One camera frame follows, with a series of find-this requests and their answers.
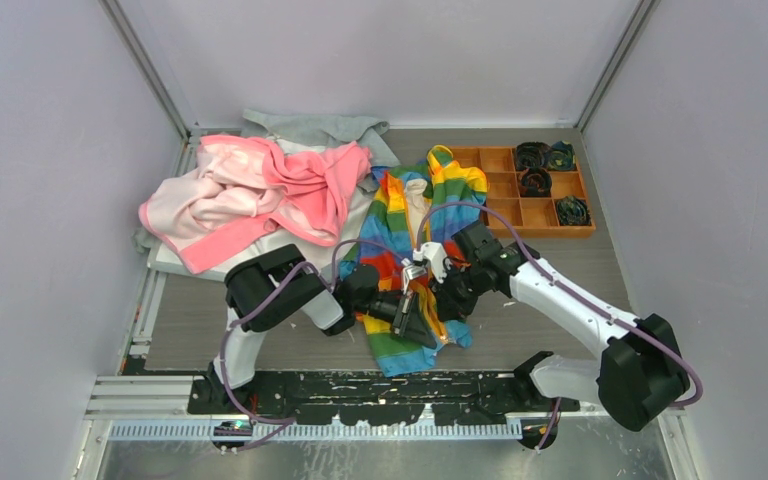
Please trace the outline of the rainbow striped zip jacket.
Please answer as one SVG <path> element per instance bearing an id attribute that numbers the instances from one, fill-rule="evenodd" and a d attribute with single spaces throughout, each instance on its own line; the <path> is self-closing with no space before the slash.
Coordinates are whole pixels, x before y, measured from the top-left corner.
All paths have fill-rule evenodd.
<path id="1" fill-rule="evenodd" d="M 388 170 L 369 206 L 355 244 L 341 259 L 338 274 L 344 278 L 358 265 L 372 265 L 379 272 L 378 288 L 402 287 L 404 258 L 426 241 L 439 242 L 457 260 L 463 255 L 452 240 L 462 228 L 480 219 L 477 208 L 486 201 L 488 182 L 475 166 L 463 166 L 444 145 L 431 147 L 424 161 Z M 419 295 L 422 319 L 430 328 L 432 345 L 400 338 L 390 324 L 370 314 L 359 314 L 373 357 L 387 377 L 422 372 L 436 364 L 446 345 L 469 347 L 472 332 L 465 322 L 445 314 L 425 278 L 410 282 Z"/>

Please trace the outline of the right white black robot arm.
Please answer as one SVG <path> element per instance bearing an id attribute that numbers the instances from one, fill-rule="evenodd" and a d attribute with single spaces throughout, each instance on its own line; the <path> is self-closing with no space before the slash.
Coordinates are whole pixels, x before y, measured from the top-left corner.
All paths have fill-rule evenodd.
<path id="1" fill-rule="evenodd" d="M 415 264 L 429 268 L 439 306 L 464 313 L 484 293 L 500 292 L 561 326 L 593 356 L 541 353 L 524 362 L 524 377 L 514 387 L 525 409 L 540 410 L 552 398 L 583 401 L 600 405 L 623 428 L 640 431 L 690 390 L 697 376 L 663 317 L 640 318 L 610 305 L 522 242 L 503 245 L 480 221 L 453 240 L 465 258 L 461 266 L 447 259 L 438 242 L 425 242 L 412 254 Z"/>

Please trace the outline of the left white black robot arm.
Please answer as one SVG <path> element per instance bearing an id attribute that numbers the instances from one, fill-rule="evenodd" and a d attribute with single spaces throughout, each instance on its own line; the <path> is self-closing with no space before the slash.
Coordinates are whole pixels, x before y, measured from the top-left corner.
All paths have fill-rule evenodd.
<path id="1" fill-rule="evenodd" d="M 373 265 L 359 264 L 333 287 L 294 245 L 247 260 L 226 275 L 228 324 L 211 371 L 218 380 L 215 403 L 229 413 L 245 409 L 252 397 L 249 384 L 266 333 L 300 311 L 327 336 L 352 328 L 359 315 L 385 323 L 385 331 L 425 348 L 438 339 L 421 310 L 420 297 L 402 280 L 399 290 L 378 288 Z"/>

